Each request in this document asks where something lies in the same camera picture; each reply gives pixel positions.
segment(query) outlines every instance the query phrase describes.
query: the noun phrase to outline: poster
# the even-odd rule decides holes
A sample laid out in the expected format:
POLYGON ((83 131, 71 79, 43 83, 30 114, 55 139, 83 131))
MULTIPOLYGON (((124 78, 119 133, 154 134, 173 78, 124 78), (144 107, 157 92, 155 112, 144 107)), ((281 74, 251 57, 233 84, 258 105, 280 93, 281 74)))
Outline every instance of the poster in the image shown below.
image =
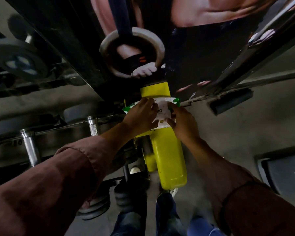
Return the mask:
POLYGON ((279 4, 273 16, 292 0, 89 1, 103 40, 114 31, 120 34, 105 49, 110 59, 106 64, 122 75, 112 72, 119 78, 149 78, 151 82, 161 76, 169 83, 171 95, 185 101, 214 84, 232 65, 274 3, 279 4), (131 36, 127 26, 148 30, 160 39, 164 46, 161 62, 157 48, 131 36))

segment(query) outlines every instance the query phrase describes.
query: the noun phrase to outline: gymnastic ring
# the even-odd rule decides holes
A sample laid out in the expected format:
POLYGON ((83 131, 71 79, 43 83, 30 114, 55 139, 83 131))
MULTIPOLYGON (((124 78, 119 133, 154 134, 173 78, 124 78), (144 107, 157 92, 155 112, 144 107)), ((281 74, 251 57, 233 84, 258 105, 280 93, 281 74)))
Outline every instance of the gymnastic ring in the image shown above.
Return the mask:
MULTIPOLYGON (((155 61, 155 67, 158 68, 164 58, 165 55, 165 47, 163 42, 161 41, 161 39, 155 35, 153 32, 147 30, 147 29, 143 29, 143 28, 139 28, 139 27, 132 27, 132 34, 134 36, 138 36, 141 37, 143 39, 145 39, 146 41, 148 41, 150 44, 153 45, 155 51, 156 51, 156 61, 155 61)), ((109 53, 108 53, 108 47, 110 46, 110 44, 119 38, 119 34, 118 31, 115 30, 112 33, 110 33, 109 35, 107 35, 105 37, 105 39, 102 41, 101 46, 99 47, 99 52, 101 53, 101 55, 104 58, 104 61, 108 67, 108 69, 117 77, 121 77, 121 78, 131 78, 131 75, 126 75, 118 70, 116 70, 113 66, 111 66, 109 63, 109 53)))

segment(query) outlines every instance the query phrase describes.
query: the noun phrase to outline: strap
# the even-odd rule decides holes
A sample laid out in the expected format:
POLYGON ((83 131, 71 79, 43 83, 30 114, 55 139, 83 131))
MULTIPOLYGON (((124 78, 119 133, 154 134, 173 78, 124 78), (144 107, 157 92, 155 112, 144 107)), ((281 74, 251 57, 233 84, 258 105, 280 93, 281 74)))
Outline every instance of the strap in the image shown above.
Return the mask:
POLYGON ((132 35, 126 0, 108 0, 119 37, 132 35))

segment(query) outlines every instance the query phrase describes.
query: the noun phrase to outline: hand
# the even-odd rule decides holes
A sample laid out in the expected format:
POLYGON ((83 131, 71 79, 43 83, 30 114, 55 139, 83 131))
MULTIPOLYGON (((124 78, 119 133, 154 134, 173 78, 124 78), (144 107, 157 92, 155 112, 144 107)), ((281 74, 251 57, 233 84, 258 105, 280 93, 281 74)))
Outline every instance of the hand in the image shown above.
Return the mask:
POLYGON ((152 73, 155 71, 157 71, 157 68, 155 67, 155 63, 150 62, 136 68, 132 72, 131 77, 135 77, 135 78, 146 77, 147 75, 148 76, 152 75, 152 73))
POLYGON ((135 137, 158 126, 158 120, 154 121, 157 111, 158 104, 154 103, 154 99, 143 97, 130 109, 122 123, 130 129, 131 134, 135 137))
POLYGON ((176 137, 186 146, 200 139, 198 125, 194 117, 184 107, 178 107, 169 102, 168 106, 173 109, 172 118, 166 119, 167 123, 173 128, 176 137))

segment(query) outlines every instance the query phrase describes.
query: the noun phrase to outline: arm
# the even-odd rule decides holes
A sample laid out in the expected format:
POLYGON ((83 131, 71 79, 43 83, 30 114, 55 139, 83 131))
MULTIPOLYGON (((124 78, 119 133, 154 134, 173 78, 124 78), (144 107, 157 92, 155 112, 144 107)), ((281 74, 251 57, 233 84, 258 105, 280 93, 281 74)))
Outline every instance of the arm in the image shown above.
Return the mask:
POLYGON ((274 194, 247 169, 222 158, 199 136, 194 117, 175 104, 172 126, 196 159, 216 221, 236 235, 295 235, 295 207, 274 194))
POLYGON ((157 124, 153 99, 143 98, 137 105, 101 136, 70 143, 1 185, 0 235, 64 235, 84 200, 102 182, 115 153, 157 124))

